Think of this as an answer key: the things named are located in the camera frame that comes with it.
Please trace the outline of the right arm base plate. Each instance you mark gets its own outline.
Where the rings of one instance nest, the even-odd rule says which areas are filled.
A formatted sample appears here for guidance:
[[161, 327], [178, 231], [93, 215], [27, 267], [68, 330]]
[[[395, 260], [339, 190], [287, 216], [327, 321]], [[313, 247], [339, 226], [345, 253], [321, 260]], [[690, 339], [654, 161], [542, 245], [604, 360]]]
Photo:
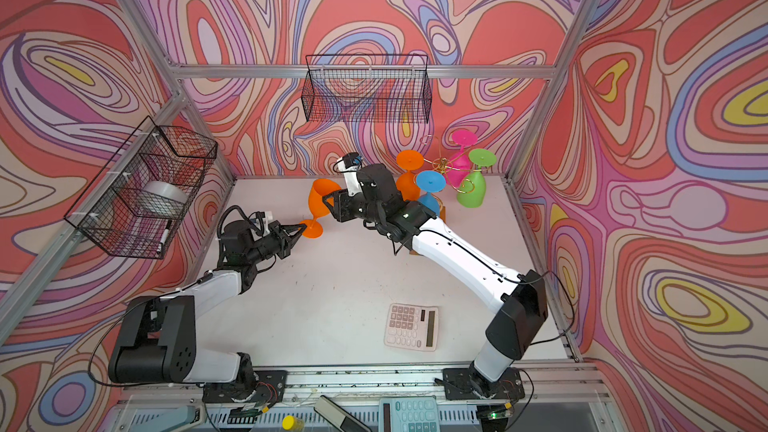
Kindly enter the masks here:
[[445, 398], [460, 400], [506, 400], [512, 404], [526, 397], [520, 370], [507, 368], [496, 381], [489, 381], [470, 367], [444, 368], [440, 379]]

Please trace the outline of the gold wire rack wooden base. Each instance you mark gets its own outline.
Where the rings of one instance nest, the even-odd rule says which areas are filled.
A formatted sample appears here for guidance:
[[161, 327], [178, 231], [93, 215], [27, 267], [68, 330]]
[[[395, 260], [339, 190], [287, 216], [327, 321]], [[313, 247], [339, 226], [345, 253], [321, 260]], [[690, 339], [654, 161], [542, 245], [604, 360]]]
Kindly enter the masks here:
[[[434, 171], [436, 171], [436, 172], [439, 172], [440, 174], [442, 174], [442, 175], [445, 177], [446, 166], [447, 166], [447, 163], [448, 163], [449, 159], [450, 159], [452, 156], [450, 156], [450, 157], [445, 157], [444, 155], [441, 155], [441, 156], [439, 156], [439, 157], [438, 157], [437, 159], [435, 159], [435, 160], [427, 160], [426, 158], [424, 158], [424, 165], [421, 167], [421, 171], [419, 171], [419, 170], [418, 170], [418, 171], [416, 171], [416, 176], [417, 176], [417, 175], [418, 175], [420, 172], [422, 172], [422, 171], [425, 171], [425, 170], [434, 170]], [[456, 189], [456, 188], [453, 188], [453, 187], [452, 187], [451, 185], [449, 185], [448, 183], [447, 183], [447, 185], [446, 185], [446, 187], [445, 187], [445, 189], [444, 189], [444, 190], [446, 190], [447, 188], [451, 188], [451, 189], [453, 189], [453, 190], [454, 190], [454, 191], [456, 191], [456, 192], [458, 191], [458, 189]], [[444, 204], [443, 200], [442, 200], [442, 199], [441, 199], [441, 198], [438, 196], [438, 194], [439, 194], [439, 193], [437, 193], [437, 194], [436, 194], [436, 197], [437, 197], [437, 198], [438, 198], [438, 200], [440, 201], [441, 210], [440, 210], [440, 214], [439, 214], [439, 215], [437, 215], [437, 216], [438, 216], [440, 219], [442, 219], [442, 220], [445, 220], [445, 219], [446, 219], [446, 206], [445, 206], [445, 204]]]

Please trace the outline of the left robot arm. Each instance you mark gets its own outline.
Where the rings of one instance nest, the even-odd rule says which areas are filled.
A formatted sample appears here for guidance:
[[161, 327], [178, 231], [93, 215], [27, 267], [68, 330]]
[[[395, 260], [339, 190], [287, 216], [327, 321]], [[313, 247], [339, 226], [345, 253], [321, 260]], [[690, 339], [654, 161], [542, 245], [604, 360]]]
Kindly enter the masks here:
[[200, 319], [225, 301], [247, 292], [258, 275], [290, 256], [307, 229], [283, 225], [267, 212], [247, 214], [228, 207], [216, 227], [216, 267], [177, 292], [140, 297], [128, 305], [108, 365], [119, 385], [226, 385], [250, 392], [257, 387], [250, 356], [221, 352], [199, 343]]

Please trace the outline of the orange wine glass front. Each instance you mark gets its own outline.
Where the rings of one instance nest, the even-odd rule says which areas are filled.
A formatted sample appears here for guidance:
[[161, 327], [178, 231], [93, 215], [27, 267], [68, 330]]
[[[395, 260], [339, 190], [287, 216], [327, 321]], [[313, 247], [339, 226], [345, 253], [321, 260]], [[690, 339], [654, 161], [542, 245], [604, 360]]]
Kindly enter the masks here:
[[302, 232], [303, 237], [316, 239], [323, 234], [324, 229], [320, 219], [330, 214], [329, 209], [323, 202], [323, 198], [340, 190], [341, 186], [330, 179], [321, 178], [313, 182], [308, 196], [308, 207], [312, 218], [301, 222], [302, 225], [306, 226]]

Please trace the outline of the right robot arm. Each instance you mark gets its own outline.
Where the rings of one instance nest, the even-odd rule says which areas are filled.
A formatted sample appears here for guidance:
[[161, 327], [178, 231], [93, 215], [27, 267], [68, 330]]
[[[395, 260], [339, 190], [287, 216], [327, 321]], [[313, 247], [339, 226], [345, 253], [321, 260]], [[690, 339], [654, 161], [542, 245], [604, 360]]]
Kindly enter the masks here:
[[360, 219], [364, 228], [388, 239], [394, 253], [406, 248], [432, 260], [494, 313], [486, 341], [467, 369], [471, 393], [494, 397], [504, 373], [522, 359], [549, 316], [544, 277], [533, 269], [522, 275], [493, 260], [429, 207], [405, 200], [384, 165], [364, 166], [352, 152], [337, 160], [334, 170], [346, 187], [324, 193], [322, 201], [336, 221]]

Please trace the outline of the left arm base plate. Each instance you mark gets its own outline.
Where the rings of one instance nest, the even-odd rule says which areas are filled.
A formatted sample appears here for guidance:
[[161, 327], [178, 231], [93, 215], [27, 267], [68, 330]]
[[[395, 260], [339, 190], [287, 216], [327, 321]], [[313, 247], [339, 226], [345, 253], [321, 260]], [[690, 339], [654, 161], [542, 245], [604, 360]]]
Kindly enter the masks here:
[[229, 383], [206, 383], [202, 400], [206, 404], [274, 405], [283, 400], [287, 377], [287, 370], [260, 370], [240, 374]]

